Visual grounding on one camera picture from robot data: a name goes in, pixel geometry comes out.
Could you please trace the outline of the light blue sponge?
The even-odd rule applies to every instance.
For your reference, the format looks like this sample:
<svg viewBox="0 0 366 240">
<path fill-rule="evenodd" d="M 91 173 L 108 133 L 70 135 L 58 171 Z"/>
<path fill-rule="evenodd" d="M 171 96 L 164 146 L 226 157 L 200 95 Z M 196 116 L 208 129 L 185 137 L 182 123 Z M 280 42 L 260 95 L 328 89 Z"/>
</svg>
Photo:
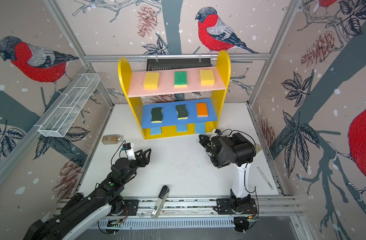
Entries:
<svg viewBox="0 0 366 240">
<path fill-rule="evenodd" d="M 188 126 L 187 125 L 177 125 L 176 126 L 176 131 L 178 133 L 187 132 L 188 131 Z"/>
<path fill-rule="evenodd" d="M 206 133 L 206 123 L 199 122 L 195 123 L 195 134 L 204 135 Z"/>
<path fill-rule="evenodd" d="M 156 136 L 156 135 L 161 135 L 161 134 L 162 134 L 161 127 L 150 128 L 151 136 Z"/>
</svg>

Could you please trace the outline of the orange sponge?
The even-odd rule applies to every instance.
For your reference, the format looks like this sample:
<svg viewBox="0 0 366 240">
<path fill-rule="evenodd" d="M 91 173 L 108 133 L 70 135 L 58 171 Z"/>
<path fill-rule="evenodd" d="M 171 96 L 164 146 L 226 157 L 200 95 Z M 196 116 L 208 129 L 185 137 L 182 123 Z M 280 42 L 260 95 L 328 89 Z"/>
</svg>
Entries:
<svg viewBox="0 0 366 240">
<path fill-rule="evenodd" d="M 208 117 L 208 107 L 207 103 L 197 103 L 197 116 L 198 118 L 205 118 Z"/>
</svg>

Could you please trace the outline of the dark green wavy sponge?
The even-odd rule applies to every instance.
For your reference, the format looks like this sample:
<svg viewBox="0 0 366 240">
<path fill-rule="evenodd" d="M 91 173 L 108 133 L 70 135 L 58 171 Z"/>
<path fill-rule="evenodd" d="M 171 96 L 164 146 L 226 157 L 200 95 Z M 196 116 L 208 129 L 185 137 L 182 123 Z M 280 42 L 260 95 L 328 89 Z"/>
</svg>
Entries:
<svg viewBox="0 0 366 240">
<path fill-rule="evenodd" d="M 163 120 L 162 111 L 163 111 L 163 108 L 161 108 L 161 107 L 151 109 L 151 122 L 152 123 L 162 123 L 162 120 Z"/>
<path fill-rule="evenodd" d="M 177 112 L 177 119 L 178 120 L 185 120 L 188 119 L 189 113 L 186 108 L 186 105 L 176 105 L 175 106 Z"/>
</svg>

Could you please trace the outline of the green yellow sponge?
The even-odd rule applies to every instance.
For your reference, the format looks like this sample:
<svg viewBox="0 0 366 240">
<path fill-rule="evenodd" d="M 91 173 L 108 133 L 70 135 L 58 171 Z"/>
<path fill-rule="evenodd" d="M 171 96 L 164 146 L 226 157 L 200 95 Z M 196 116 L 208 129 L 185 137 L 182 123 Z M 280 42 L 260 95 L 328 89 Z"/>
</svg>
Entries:
<svg viewBox="0 0 366 240">
<path fill-rule="evenodd" d="M 186 71 L 174 72 L 174 87 L 185 88 L 188 86 L 188 78 Z"/>
</svg>

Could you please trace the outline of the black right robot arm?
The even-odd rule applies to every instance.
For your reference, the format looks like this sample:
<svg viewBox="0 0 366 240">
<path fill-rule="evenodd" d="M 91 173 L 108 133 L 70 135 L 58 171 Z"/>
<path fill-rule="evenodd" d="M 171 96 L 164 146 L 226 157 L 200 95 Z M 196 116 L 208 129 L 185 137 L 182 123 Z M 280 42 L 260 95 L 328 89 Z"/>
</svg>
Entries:
<svg viewBox="0 0 366 240">
<path fill-rule="evenodd" d="M 258 207 L 249 190 L 249 172 L 254 157 L 257 154 L 257 144 L 248 134 L 241 131 L 231 131 L 228 136 L 215 130 L 211 136 L 199 135 L 199 143 L 205 148 L 214 167 L 220 169 L 232 165 L 236 174 L 229 199 L 217 200 L 214 207 L 218 214 L 258 214 Z"/>
</svg>

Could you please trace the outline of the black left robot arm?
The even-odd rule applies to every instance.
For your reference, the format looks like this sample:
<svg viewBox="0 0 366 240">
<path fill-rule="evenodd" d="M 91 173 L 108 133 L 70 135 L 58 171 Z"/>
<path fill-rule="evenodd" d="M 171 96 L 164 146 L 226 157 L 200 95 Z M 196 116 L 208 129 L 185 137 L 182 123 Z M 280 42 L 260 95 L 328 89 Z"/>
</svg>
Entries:
<svg viewBox="0 0 366 240">
<path fill-rule="evenodd" d="M 135 159 L 119 158 L 111 172 L 89 195 L 77 193 L 61 213 L 46 222 L 38 220 L 30 225 L 25 240 L 74 240 L 93 223 L 110 213 L 119 214 L 123 209 L 120 195 L 125 184 L 133 179 L 138 168 L 150 162 L 151 149 L 138 150 Z"/>
</svg>

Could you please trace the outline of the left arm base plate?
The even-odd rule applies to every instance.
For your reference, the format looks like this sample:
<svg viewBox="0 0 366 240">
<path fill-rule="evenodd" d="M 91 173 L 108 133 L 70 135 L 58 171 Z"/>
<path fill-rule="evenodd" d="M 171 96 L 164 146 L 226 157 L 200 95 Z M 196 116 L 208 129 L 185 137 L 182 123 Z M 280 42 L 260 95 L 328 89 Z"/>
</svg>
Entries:
<svg viewBox="0 0 366 240">
<path fill-rule="evenodd" d="M 111 216 L 135 216 L 137 214 L 139 200 L 120 200 L 111 208 Z"/>
</svg>

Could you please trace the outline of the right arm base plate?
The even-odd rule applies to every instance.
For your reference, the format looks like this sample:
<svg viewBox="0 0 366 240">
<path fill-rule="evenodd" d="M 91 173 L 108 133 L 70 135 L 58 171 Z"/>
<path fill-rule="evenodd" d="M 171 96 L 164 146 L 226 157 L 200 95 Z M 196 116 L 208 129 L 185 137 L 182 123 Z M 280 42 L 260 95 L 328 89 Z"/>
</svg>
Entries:
<svg viewBox="0 0 366 240">
<path fill-rule="evenodd" d="M 257 215 L 258 208 L 255 199 L 251 198 L 249 202 L 237 205 L 231 203 L 230 199 L 216 199 L 216 205 L 213 210 L 219 215 Z"/>
</svg>

